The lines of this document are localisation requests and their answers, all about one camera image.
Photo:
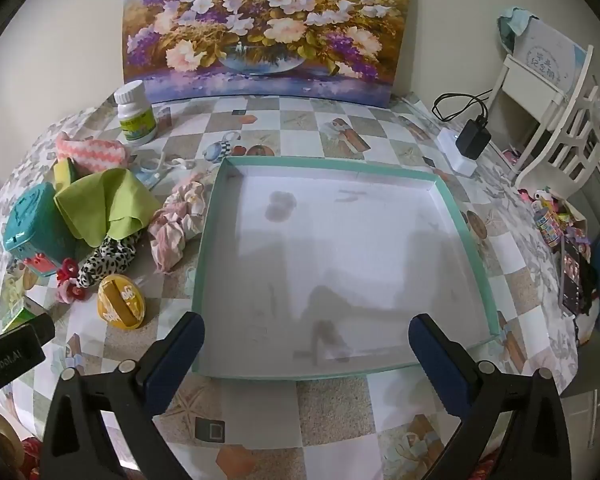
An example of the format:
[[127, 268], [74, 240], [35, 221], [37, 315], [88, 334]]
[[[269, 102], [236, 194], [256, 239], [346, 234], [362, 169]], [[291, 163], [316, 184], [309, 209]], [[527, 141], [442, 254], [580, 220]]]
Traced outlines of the checkered picture table mat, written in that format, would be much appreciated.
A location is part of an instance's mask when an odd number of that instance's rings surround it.
[[[324, 100], [247, 96], [169, 103], [157, 108], [161, 130], [140, 158], [191, 159], [205, 170], [204, 150], [234, 139], [275, 156], [351, 158], [354, 149], [330, 132], [350, 125], [368, 144], [363, 162], [437, 174], [466, 214], [492, 288], [501, 333], [480, 356], [506, 372], [549, 368], [559, 389], [578, 370], [573, 322], [558, 304], [558, 272], [530, 206], [514, 189], [504, 157], [481, 155], [469, 178], [456, 174], [437, 147], [438, 125], [414, 96], [375, 108]], [[41, 278], [29, 297], [53, 308], [56, 338], [45, 361], [0, 392], [0, 405], [31, 434], [42, 436], [58, 374], [78, 364], [108, 372], [141, 356], [186, 311], [194, 289], [197, 247], [180, 266], [156, 272], [141, 247], [132, 279], [147, 301], [138, 330], [115, 330], [92, 302], [56, 304], [56, 281]], [[156, 420], [166, 442], [196, 479], [405, 479], [421, 474], [452, 436], [446, 414], [420, 370], [316, 382], [233, 382], [188, 375], [166, 414]]]

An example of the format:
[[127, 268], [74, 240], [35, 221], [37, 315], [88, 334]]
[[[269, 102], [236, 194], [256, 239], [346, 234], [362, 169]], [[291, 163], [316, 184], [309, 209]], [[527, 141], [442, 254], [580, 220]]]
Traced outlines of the red pink yarn bow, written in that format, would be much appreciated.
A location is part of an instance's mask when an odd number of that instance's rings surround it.
[[56, 272], [56, 298], [58, 301], [63, 304], [72, 304], [85, 299], [86, 290], [80, 286], [78, 277], [78, 264], [71, 258], [65, 258]]

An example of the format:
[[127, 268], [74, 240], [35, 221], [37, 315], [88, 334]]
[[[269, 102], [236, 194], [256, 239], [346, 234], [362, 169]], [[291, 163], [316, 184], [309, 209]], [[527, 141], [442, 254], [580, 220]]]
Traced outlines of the teal shallow cardboard tray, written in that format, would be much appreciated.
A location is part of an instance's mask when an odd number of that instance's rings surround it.
[[193, 308], [204, 376], [303, 380], [413, 365], [426, 313], [475, 348], [498, 334], [460, 208], [425, 171], [345, 159], [225, 159], [209, 197]]

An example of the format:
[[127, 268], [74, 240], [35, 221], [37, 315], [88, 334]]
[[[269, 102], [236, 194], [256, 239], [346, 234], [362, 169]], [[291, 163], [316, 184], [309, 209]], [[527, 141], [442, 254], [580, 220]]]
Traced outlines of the green tissue pack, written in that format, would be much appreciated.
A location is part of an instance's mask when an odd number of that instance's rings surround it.
[[0, 303], [0, 322], [3, 333], [32, 320], [46, 310], [26, 295], [4, 297]]

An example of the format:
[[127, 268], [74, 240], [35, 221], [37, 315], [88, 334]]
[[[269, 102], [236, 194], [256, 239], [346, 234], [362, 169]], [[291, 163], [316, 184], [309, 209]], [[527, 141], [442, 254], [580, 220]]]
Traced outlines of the floral oil painting canvas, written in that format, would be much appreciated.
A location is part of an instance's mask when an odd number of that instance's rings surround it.
[[385, 107], [410, 0], [123, 0], [148, 99], [300, 96]]

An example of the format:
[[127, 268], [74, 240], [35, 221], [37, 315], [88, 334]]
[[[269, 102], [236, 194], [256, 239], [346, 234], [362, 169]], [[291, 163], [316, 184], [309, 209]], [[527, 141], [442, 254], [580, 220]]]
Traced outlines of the white pill bottle green label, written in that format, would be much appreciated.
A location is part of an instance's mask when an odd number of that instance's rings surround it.
[[123, 139], [129, 146], [150, 142], [157, 131], [157, 121], [146, 96], [145, 83], [133, 80], [114, 92], [118, 121]]

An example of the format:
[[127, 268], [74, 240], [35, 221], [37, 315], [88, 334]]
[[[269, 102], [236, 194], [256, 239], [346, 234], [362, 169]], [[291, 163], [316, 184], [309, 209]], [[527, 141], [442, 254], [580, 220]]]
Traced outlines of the black smartphone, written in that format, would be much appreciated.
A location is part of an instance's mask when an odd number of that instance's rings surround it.
[[583, 307], [581, 283], [581, 255], [568, 238], [562, 239], [559, 254], [560, 303], [573, 315], [579, 315]]

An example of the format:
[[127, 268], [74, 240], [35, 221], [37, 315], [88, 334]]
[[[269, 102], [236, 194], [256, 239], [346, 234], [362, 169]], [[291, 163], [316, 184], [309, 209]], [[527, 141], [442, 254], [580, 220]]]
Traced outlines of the white power strip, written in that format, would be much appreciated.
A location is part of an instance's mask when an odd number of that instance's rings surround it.
[[437, 136], [437, 146], [456, 174], [470, 178], [477, 169], [477, 163], [460, 152], [456, 145], [457, 137], [454, 130], [442, 128]]

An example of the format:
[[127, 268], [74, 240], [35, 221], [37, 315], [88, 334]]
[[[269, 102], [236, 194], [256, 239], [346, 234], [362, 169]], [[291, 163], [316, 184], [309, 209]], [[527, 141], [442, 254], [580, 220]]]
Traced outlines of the yellow round pouch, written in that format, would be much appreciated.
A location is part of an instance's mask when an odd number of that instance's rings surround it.
[[144, 322], [145, 299], [140, 289], [127, 276], [106, 276], [97, 289], [99, 317], [120, 330], [136, 330]]

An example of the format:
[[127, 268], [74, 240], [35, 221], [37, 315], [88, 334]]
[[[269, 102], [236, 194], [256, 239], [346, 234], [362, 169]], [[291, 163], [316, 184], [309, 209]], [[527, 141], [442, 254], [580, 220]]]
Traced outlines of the lime green microfiber cloth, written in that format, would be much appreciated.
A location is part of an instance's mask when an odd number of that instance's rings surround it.
[[55, 195], [71, 234], [90, 247], [123, 240], [148, 227], [161, 203], [129, 169], [89, 174]]

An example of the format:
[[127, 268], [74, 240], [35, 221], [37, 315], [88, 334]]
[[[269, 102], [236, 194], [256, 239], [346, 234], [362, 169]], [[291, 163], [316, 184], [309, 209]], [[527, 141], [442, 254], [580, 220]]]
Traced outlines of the colourful toy pile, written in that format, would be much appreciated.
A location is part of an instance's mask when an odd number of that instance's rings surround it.
[[587, 262], [591, 261], [588, 224], [585, 216], [575, 206], [549, 190], [529, 192], [525, 188], [518, 188], [517, 192], [531, 206], [535, 226], [552, 252], [558, 251], [565, 237], [577, 246]]

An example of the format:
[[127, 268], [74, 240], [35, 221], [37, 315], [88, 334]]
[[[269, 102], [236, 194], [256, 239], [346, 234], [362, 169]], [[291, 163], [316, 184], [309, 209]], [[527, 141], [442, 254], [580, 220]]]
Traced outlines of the teal plastic toy box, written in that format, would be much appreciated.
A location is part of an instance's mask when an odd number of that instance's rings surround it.
[[10, 211], [3, 246], [38, 276], [50, 276], [76, 255], [76, 239], [55, 203], [55, 189], [42, 182], [24, 192]]

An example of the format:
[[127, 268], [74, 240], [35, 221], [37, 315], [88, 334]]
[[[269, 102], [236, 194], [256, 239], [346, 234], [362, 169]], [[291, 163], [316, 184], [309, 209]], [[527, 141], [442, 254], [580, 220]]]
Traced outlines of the yellow green sponge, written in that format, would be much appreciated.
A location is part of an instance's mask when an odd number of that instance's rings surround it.
[[53, 166], [54, 188], [57, 193], [61, 192], [73, 182], [79, 179], [80, 175], [71, 158], [60, 158]]

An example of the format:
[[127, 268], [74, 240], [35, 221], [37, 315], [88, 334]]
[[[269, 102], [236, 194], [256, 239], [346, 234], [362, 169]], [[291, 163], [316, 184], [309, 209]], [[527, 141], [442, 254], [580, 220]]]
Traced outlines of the white wooden shelf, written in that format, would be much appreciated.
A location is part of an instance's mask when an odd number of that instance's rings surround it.
[[566, 200], [600, 169], [600, 72], [593, 56], [589, 46], [570, 94], [506, 56], [486, 106], [491, 108], [503, 93], [539, 123], [516, 164], [509, 166], [516, 188], [548, 188]]

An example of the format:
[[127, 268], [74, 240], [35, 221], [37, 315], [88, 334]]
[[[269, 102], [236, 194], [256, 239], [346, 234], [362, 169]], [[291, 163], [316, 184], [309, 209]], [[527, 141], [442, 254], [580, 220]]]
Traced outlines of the blue face mask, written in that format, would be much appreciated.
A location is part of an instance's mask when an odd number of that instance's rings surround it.
[[193, 159], [161, 153], [158, 158], [134, 159], [131, 172], [145, 188], [152, 190], [169, 172], [191, 170], [194, 165]]

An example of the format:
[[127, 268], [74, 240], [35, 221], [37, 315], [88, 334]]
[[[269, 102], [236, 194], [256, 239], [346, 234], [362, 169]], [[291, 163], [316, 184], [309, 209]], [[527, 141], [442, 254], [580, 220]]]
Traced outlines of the pink floral scrunchie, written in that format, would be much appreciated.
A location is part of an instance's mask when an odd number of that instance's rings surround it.
[[174, 188], [147, 228], [158, 272], [168, 273], [181, 261], [187, 243], [201, 234], [206, 212], [206, 188], [196, 176]]

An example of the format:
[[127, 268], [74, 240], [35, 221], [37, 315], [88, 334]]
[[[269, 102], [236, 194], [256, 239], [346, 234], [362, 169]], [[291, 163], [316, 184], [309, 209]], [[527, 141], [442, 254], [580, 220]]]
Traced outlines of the pink white chevron cloth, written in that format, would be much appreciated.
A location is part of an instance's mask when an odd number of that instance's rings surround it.
[[65, 132], [59, 133], [56, 138], [56, 153], [58, 159], [70, 159], [80, 176], [126, 168], [129, 163], [128, 151], [119, 141], [73, 140]]

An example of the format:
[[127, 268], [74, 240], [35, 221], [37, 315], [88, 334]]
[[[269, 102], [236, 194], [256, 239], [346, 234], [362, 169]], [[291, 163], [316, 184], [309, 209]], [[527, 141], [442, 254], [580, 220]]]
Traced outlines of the white paper gift bag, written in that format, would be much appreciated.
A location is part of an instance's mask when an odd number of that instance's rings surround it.
[[505, 51], [515, 60], [571, 94], [586, 58], [586, 50], [526, 9], [513, 6], [496, 21]]

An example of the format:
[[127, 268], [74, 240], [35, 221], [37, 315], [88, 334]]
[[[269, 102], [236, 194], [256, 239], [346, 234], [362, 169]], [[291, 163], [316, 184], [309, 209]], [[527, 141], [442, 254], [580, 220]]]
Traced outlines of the black power adapter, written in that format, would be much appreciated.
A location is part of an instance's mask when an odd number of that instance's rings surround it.
[[491, 141], [491, 133], [486, 128], [487, 123], [488, 121], [483, 116], [469, 119], [466, 122], [455, 141], [460, 154], [471, 160], [476, 160], [482, 154]]

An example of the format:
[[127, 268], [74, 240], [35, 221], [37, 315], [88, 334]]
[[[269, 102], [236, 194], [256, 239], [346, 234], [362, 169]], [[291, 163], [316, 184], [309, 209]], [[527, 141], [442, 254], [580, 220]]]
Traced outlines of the leopard print scrunchie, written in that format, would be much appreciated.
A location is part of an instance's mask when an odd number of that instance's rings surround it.
[[137, 244], [142, 237], [138, 231], [121, 240], [106, 236], [80, 265], [76, 282], [88, 289], [99, 283], [110, 274], [121, 274], [125, 271], [137, 254]]

